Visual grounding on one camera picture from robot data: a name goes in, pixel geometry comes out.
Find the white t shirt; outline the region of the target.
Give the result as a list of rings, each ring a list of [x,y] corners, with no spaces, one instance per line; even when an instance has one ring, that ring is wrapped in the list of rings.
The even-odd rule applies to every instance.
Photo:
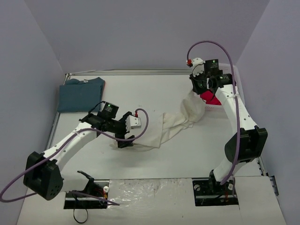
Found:
[[[133,142],[133,146],[125,147],[123,150],[142,152],[160,148],[180,131],[191,128],[203,117],[204,112],[205,103],[197,94],[190,91],[182,99],[178,112],[150,116],[146,132]]]

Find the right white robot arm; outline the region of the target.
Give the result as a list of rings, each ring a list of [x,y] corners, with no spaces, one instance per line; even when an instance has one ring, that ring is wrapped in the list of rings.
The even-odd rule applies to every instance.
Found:
[[[248,113],[236,87],[233,72],[225,74],[219,69],[217,59],[187,60],[192,68],[190,80],[193,91],[201,95],[210,92],[221,103],[232,126],[232,137],[225,144],[225,158],[211,171],[208,188],[215,194],[225,188],[225,183],[244,165],[261,156],[268,132],[260,128]]]

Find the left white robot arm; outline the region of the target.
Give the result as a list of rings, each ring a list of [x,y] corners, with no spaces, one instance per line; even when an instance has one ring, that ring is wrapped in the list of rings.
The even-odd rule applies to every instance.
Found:
[[[86,144],[96,139],[100,134],[114,134],[119,148],[133,146],[134,136],[126,138],[132,129],[141,127],[137,113],[127,112],[116,120],[118,107],[105,103],[103,110],[97,114],[88,114],[79,120],[79,124],[63,140],[42,153],[33,152],[27,158],[23,178],[25,186],[46,200],[52,200],[62,192],[64,178],[61,175],[67,162]]]

